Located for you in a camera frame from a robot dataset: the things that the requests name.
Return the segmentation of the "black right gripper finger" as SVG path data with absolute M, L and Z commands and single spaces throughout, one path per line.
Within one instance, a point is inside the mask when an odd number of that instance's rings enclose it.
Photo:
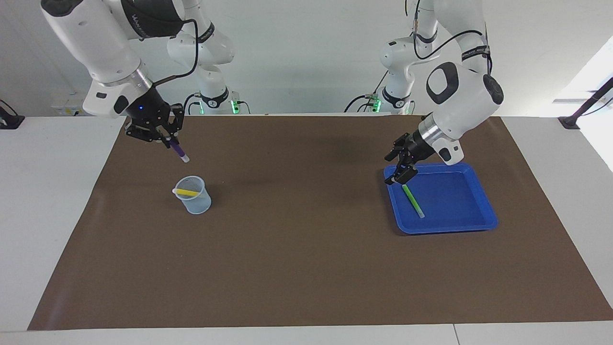
M 152 132 L 150 129 L 135 125 L 127 125 L 127 135 L 144 142 L 160 141 L 160 134 L 157 131 Z
M 163 144 L 171 147 L 172 144 L 178 145 L 178 133 L 182 130 L 185 117 L 183 106 L 164 106 L 163 107 Z

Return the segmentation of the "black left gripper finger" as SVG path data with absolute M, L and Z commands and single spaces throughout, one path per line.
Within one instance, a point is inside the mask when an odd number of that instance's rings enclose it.
M 414 162 L 411 159 L 398 159 L 398 162 L 392 172 L 392 174 L 385 178 L 387 185 L 400 184 L 405 185 L 408 181 L 414 178 L 418 174 L 414 166 Z
M 385 161 L 411 161 L 411 153 L 408 144 L 411 142 L 411 135 L 401 135 L 393 143 L 392 150 L 385 156 Z

